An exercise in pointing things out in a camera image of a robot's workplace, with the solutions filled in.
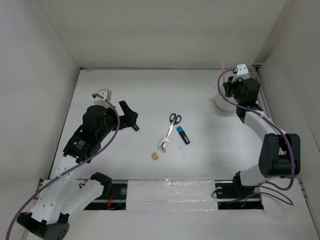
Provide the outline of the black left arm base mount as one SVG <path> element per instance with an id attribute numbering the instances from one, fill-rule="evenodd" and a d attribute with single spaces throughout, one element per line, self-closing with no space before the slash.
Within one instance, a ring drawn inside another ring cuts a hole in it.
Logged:
<path id="1" fill-rule="evenodd" d="M 102 195 L 87 205 L 85 211 L 124 211 L 128 193 L 127 180 L 112 180 L 108 188 L 104 187 Z"/>

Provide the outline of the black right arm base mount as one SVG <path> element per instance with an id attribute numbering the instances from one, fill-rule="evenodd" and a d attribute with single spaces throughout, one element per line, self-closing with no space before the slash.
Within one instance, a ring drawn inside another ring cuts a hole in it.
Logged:
<path id="1" fill-rule="evenodd" d="M 232 181 L 215 181 L 211 197 L 217 199 L 218 210 L 264 210 L 262 198 L 255 193 L 256 186 L 243 186 L 240 173 Z"/>

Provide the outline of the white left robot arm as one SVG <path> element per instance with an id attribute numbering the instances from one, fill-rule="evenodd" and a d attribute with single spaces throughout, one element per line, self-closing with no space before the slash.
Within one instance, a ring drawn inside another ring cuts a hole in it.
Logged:
<path id="1" fill-rule="evenodd" d="M 93 200 L 107 198 L 112 192 L 112 179 L 103 173 L 94 173 L 74 195 L 73 184 L 87 168 L 92 158 L 106 149 L 102 141 L 110 132 L 134 128 L 138 113 L 122 100 L 120 116 L 108 100 L 104 105 L 92 105 L 82 117 L 82 125 L 73 133 L 63 149 L 55 177 L 43 185 L 35 195 L 39 197 L 32 208 L 19 210 L 15 222 L 42 240 L 62 240 L 66 237 L 70 221 Z"/>

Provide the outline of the pink pen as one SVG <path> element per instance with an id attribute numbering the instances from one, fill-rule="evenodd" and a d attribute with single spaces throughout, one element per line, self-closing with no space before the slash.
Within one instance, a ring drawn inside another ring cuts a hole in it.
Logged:
<path id="1" fill-rule="evenodd" d="M 222 82 L 225 83 L 226 82 L 226 73 L 228 72 L 228 68 L 225 67 L 224 63 L 221 64 L 221 72 L 222 72 Z"/>

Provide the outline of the pink black highlighter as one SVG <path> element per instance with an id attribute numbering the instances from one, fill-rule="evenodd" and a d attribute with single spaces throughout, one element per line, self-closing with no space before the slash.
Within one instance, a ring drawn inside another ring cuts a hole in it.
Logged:
<path id="1" fill-rule="evenodd" d="M 132 127 L 136 132 L 140 130 L 140 128 L 135 124 L 133 127 Z"/>

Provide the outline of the blue black highlighter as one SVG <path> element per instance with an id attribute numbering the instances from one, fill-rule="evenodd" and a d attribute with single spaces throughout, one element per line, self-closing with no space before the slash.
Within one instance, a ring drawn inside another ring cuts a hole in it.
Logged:
<path id="1" fill-rule="evenodd" d="M 178 126 L 176 130 L 186 145 L 191 143 L 187 134 L 185 133 L 184 129 L 181 126 Z"/>

